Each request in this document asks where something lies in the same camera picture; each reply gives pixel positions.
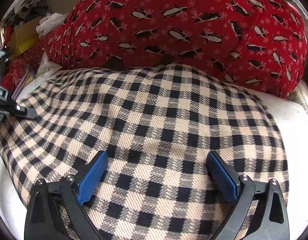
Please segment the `yellow cardboard box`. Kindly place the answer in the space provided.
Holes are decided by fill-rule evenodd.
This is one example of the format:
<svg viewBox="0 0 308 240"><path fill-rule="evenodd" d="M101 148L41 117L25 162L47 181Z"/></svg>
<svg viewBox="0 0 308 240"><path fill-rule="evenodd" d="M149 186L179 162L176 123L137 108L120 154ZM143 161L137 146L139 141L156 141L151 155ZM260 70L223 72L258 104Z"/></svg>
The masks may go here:
<svg viewBox="0 0 308 240"><path fill-rule="evenodd" d="M39 25L42 16L39 16L23 25L17 27L12 33L7 47L10 49L11 59L27 51L38 40L36 27Z"/></svg>

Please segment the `white plastic bag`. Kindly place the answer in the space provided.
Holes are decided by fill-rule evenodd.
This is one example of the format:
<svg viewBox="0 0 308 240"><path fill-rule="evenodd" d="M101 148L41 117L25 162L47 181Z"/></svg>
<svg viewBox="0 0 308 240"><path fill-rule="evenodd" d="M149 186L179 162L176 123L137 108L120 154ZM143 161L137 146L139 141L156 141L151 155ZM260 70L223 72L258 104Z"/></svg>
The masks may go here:
<svg viewBox="0 0 308 240"><path fill-rule="evenodd" d="M67 16L68 14L60 14L57 12L53 14L46 14L46 16L39 21L39 25L36 27L36 32L39 38L46 36L63 24Z"/></svg>

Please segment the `red penguin print blanket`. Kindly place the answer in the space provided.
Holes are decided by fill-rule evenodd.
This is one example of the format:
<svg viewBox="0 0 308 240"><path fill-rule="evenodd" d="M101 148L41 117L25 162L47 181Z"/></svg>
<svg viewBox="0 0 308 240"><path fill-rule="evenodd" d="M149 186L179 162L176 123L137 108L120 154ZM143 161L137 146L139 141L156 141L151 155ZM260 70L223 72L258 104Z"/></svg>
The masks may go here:
<svg viewBox="0 0 308 240"><path fill-rule="evenodd" d="M304 21L285 0L79 0L10 65L14 90L42 56L64 69L181 63L221 81L287 97L307 56Z"/></svg>

